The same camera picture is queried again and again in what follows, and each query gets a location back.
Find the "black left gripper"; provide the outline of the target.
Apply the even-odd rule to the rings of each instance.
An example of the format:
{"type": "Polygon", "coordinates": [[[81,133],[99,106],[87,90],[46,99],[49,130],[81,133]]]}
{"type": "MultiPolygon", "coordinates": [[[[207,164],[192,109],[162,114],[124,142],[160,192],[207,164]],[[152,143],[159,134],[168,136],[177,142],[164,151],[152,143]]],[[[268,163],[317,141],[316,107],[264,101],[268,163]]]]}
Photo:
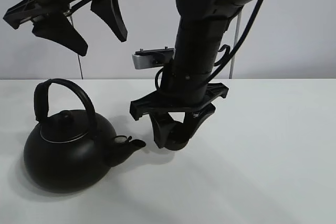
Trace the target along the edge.
{"type": "MultiPolygon", "coordinates": [[[[43,9],[50,6],[63,8],[76,0],[22,0],[9,8],[3,19],[14,29],[27,20],[38,16],[37,4],[43,9]]],[[[101,18],[121,41],[127,40],[128,31],[123,21],[118,0],[92,0],[90,10],[101,18]]],[[[34,22],[32,33],[39,38],[58,43],[69,50],[84,57],[87,54],[88,44],[75,30],[63,13],[52,13],[48,17],[34,22]]]]}

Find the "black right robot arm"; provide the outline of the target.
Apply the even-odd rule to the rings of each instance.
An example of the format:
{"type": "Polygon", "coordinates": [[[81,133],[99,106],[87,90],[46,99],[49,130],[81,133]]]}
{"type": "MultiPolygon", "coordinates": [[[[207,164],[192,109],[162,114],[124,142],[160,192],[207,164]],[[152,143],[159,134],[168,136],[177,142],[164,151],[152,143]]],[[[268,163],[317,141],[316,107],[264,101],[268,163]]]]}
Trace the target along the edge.
{"type": "Polygon", "coordinates": [[[173,48],[139,50],[132,56],[138,70],[158,68],[155,91],[132,101],[135,120],[150,117],[159,148],[183,149],[215,112],[213,101],[226,98],[228,87],[213,79],[246,39],[263,0],[176,0],[180,15],[173,48]],[[256,1],[235,47],[223,45],[224,33],[244,6],[256,1]]]}

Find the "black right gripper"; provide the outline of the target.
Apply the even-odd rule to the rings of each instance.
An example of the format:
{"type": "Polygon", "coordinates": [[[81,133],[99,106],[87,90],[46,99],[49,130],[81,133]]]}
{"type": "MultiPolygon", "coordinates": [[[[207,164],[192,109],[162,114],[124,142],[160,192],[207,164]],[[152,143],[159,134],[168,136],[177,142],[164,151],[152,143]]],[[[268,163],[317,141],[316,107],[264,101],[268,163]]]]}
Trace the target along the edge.
{"type": "Polygon", "coordinates": [[[198,128],[215,113],[212,102],[226,98],[228,87],[210,83],[203,74],[173,72],[172,64],[165,64],[154,77],[155,90],[131,101],[130,114],[137,121],[150,114],[154,142],[163,148],[175,127],[170,112],[184,112],[185,136],[191,139],[198,128]]]}

